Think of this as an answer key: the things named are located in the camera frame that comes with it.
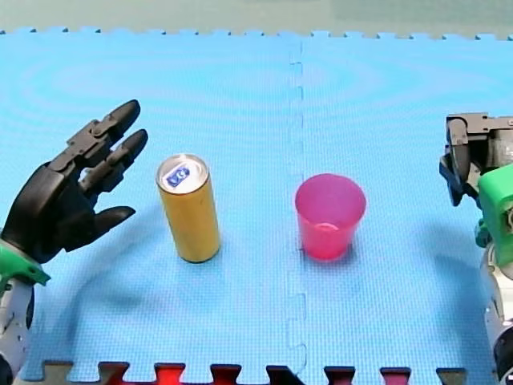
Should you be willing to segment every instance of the can lid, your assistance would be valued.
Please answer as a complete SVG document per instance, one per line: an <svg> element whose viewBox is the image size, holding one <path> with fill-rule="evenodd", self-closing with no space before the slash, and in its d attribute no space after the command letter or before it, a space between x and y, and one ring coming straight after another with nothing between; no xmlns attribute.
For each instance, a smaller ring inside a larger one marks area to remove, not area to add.
<svg viewBox="0 0 513 385"><path fill-rule="evenodd" d="M191 154L167 158L157 172L157 184L171 194L192 193L203 186L207 179L207 165Z"/></svg>

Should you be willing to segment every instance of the plastic cup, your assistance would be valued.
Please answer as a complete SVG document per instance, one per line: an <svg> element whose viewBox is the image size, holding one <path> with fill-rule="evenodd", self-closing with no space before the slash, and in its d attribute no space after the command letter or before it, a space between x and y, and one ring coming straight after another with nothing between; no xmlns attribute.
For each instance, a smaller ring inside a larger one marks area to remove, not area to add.
<svg viewBox="0 0 513 385"><path fill-rule="evenodd" d="M301 244L313 259L343 257L366 210L366 197L351 179L312 176L296 192Z"/></svg>

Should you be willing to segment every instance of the blue floor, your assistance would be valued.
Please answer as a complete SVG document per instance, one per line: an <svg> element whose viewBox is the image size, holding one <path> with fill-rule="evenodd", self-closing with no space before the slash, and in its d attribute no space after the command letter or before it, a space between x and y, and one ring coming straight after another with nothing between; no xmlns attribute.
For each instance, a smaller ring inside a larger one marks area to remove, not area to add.
<svg viewBox="0 0 513 385"><path fill-rule="evenodd" d="M184 363L209 383L212 364L241 365L239 383L287 366L307 385L327 366L380 383L409 367L493 383L473 241L472 202L450 205L438 175L445 116L513 115L513 42L261 37L118 30L0 35L0 223L33 169L71 135L129 99L150 139L99 209L137 214L97 243L45 265L23 372L68 361L71 381L124 362L127 381ZM176 256L155 185L159 163L193 152L212 170L223 237L202 265ZM298 248L293 194L337 172L365 190L348 258L319 265Z"/></svg>

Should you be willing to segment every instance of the green robot part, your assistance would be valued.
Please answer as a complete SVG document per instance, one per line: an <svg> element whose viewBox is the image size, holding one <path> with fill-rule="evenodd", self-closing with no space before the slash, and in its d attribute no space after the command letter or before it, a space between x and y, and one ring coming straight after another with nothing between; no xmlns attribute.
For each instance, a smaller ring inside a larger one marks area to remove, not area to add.
<svg viewBox="0 0 513 385"><path fill-rule="evenodd" d="M476 241L483 241L487 230L495 244L495 263L508 265L513 262L513 164L483 174L478 186L483 222Z"/></svg>
<svg viewBox="0 0 513 385"><path fill-rule="evenodd" d="M4 294L7 282L11 278L24 278L28 282L41 285L46 285L50 280L50 276L42 271L38 264L15 253L0 242L0 297Z"/></svg>

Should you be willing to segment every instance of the metal can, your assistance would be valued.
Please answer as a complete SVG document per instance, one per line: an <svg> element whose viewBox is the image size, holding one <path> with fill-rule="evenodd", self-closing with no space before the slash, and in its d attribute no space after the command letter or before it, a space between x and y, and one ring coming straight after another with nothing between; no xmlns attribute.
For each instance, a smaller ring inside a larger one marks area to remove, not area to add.
<svg viewBox="0 0 513 385"><path fill-rule="evenodd" d="M220 234L207 165L195 155L174 155L159 166L156 182L178 254L196 263L214 257Z"/></svg>

